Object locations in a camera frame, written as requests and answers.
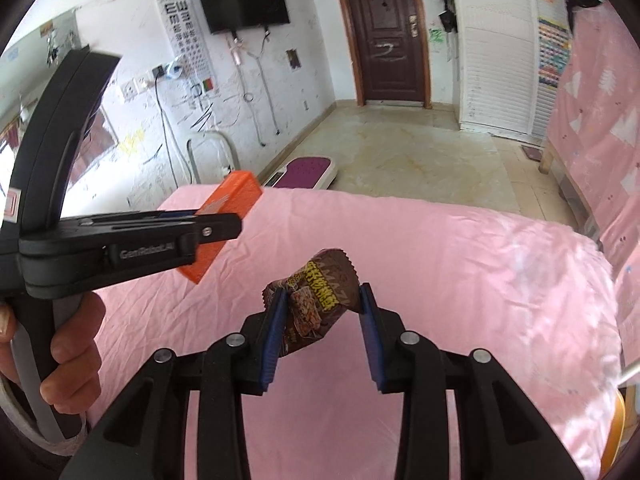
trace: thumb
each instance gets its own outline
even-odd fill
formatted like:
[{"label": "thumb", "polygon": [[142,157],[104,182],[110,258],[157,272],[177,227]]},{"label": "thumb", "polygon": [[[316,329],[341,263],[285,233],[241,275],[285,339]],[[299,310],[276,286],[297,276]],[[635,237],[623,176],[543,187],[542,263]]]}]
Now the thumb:
[{"label": "thumb", "polygon": [[0,344],[8,343],[14,337],[14,311],[6,303],[0,301]]}]

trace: eye chart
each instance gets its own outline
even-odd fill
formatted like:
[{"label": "eye chart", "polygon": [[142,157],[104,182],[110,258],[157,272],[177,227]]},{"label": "eye chart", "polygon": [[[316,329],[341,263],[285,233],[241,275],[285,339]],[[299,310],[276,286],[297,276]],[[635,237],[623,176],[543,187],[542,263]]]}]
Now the eye chart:
[{"label": "eye chart", "polygon": [[156,0],[164,30],[176,57],[183,56],[185,76],[200,83],[204,92],[214,88],[209,51],[191,0]]}]

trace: door lock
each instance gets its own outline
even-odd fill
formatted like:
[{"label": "door lock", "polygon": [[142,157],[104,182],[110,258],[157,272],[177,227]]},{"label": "door lock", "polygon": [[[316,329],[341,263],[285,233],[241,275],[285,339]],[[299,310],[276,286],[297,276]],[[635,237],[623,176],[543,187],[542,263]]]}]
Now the door lock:
[{"label": "door lock", "polygon": [[409,16],[409,28],[411,30],[411,37],[417,38],[418,37],[418,16],[416,16],[415,14],[411,14]]}]

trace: poster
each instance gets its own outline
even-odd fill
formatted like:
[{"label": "poster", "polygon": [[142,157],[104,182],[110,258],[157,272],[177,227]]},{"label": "poster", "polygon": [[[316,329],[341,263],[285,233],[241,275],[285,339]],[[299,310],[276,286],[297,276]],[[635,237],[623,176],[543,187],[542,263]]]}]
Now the poster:
[{"label": "poster", "polygon": [[569,63],[571,55],[571,33],[558,23],[539,18],[540,70],[539,82],[558,88],[560,76]]},{"label": "poster", "polygon": [[156,0],[175,57],[184,58],[184,75],[203,92],[214,88],[209,51],[191,0]]}]

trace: tiled floor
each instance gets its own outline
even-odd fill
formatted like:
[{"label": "tiled floor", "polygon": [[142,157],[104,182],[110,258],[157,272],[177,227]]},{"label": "tiled floor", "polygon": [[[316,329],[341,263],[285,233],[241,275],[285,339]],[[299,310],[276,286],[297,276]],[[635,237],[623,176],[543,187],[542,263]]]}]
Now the tiled floor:
[{"label": "tiled floor", "polygon": [[574,213],[560,196],[554,176],[540,173],[538,163],[527,158],[516,140],[494,137],[493,141],[509,175],[520,213],[577,229]]},{"label": "tiled floor", "polygon": [[453,113],[401,107],[338,108],[292,153],[334,159],[337,189],[520,213],[571,225],[551,175],[519,143],[461,132]]}]

